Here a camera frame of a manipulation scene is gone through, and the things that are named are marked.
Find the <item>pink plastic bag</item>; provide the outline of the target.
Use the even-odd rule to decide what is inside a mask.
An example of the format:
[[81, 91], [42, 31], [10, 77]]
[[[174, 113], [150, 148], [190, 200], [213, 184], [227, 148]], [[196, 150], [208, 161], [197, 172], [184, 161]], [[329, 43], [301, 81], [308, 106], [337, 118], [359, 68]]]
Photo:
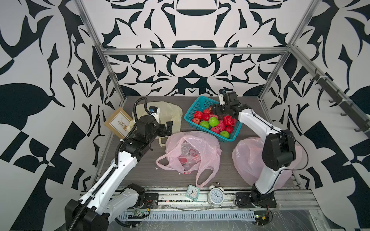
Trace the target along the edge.
[[165, 145], [165, 154], [156, 165], [188, 175], [196, 172], [195, 185], [205, 187], [220, 169], [221, 146], [217, 138], [202, 131], [180, 132], [171, 135]]
[[[253, 185], [257, 182], [263, 170], [262, 151], [264, 142], [261, 138], [246, 138], [238, 142], [232, 152], [234, 167], [243, 180]], [[289, 169], [294, 169], [300, 163], [304, 154], [303, 148], [299, 145], [296, 148], [296, 159], [290, 164]], [[292, 171], [283, 171], [276, 182], [275, 189], [280, 189], [291, 178]]]

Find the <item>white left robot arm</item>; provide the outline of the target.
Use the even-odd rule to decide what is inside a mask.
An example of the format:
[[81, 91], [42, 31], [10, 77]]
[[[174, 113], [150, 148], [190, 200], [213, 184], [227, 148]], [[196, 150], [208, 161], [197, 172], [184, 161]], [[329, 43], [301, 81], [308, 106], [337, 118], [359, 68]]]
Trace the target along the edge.
[[160, 124], [158, 116], [142, 116], [122, 140], [114, 163], [99, 181], [80, 200], [70, 200], [65, 206], [68, 231], [106, 231], [109, 224], [131, 207], [144, 204], [144, 189], [131, 184], [117, 197], [112, 198], [121, 182], [150, 150], [158, 137], [172, 134], [173, 122]]

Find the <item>small dark red apple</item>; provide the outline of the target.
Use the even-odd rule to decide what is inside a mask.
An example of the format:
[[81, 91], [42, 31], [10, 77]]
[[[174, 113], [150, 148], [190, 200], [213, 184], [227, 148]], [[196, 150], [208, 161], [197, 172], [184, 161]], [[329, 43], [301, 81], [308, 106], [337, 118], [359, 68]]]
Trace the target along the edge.
[[225, 131], [227, 131], [229, 134], [232, 134], [232, 132], [234, 131], [234, 127], [233, 126], [226, 126]]

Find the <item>pink plastic bag front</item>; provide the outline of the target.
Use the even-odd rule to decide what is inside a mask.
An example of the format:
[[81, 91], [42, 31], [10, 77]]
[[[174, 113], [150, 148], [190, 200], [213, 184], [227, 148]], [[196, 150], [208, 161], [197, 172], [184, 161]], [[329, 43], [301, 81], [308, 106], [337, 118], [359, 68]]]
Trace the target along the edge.
[[[234, 167], [243, 180], [253, 185], [257, 182], [263, 170], [262, 151], [264, 142], [261, 138], [246, 138], [238, 142], [232, 152]], [[303, 148], [299, 145], [296, 148], [296, 159], [290, 164], [289, 169], [294, 169], [300, 163], [304, 154]], [[276, 182], [275, 189], [280, 189], [291, 178], [292, 171], [283, 171]]]

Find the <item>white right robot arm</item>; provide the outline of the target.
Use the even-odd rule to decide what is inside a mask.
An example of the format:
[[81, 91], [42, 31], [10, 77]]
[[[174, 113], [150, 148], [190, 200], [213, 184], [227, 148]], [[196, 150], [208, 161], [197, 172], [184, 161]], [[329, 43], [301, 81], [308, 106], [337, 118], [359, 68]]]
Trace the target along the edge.
[[284, 171], [296, 159], [295, 138], [290, 130], [275, 128], [259, 116], [246, 104], [241, 104], [234, 91], [219, 95], [219, 103], [212, 105], [216, 115], [229, 115], [252, 129], [264, 142], [262, 161], [264, 167], [257, 182], [255, 191], [259, 195], [270, 194]]

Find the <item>green apple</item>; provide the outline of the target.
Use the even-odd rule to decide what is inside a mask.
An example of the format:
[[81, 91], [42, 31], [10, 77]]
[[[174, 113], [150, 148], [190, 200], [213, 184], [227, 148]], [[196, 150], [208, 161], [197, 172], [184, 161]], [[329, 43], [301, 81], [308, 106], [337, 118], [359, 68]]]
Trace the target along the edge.
[[212, 116], [210, 119], [209, 119], [209, 124], [211, 127], [217, 127], [217, 125], [219, 124], [219, 120], [218, 118]]
[[200, 123], [199, 123], [200, 126], [202, 126], [203, 128], [209, 130], [210, 129], [210, 124], [208, 121], [206, 120], [202, 120]]
[[221, 131], [219, 134], [226, 139], [230, 138], [230, 134], [227, 131]]

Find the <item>large red bell-shaped fruit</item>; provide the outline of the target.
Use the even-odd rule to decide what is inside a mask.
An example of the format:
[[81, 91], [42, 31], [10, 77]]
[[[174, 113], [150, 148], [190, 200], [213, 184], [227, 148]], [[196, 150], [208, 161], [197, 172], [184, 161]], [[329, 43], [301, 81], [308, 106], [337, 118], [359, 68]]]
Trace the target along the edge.
[[234, 127], [237, 123], [237, 120], [233, 118], [232, 116], [225, 116], [223, 118], [223, 123], [225, 126], [231, 126]]

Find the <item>smooth red apple with stem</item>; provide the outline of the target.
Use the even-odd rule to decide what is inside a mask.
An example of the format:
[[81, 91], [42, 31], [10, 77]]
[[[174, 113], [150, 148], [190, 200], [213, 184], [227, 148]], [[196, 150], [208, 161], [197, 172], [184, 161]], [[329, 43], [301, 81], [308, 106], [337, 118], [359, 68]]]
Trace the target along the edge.
[[199, 125], [201, 123], [201, 119], [195, 117], [192, 119], [192, 122]]

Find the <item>yellow plastic bag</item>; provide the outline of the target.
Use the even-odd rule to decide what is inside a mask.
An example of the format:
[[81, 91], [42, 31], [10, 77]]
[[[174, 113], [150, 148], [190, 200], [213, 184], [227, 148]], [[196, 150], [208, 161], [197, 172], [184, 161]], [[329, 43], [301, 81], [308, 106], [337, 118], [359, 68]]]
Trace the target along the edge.
[[[173, 122], [172, 126], [172, 134], [179, 133], [181, 130], [181, 122], [183, 117], [183, 110], [172, 103], [159, 101], [159, 102], [149, 102], [147, 103], [147, 109], [150, 106], [155, 106], [159, 109], [159, 122], [160, 124], [166, 124], [168, 121]], [[139, 104], [136, 108], [137, 116], [140, 118], [143, 115], [147, 115], [144, 110], [144, 104]], [[128, 130], [130, 131], [134, 127], [134, 121], [131, 121], [128, 125]], [[158, 138], [160, 147], [164, 147], [166, 145], [166, 139]]]

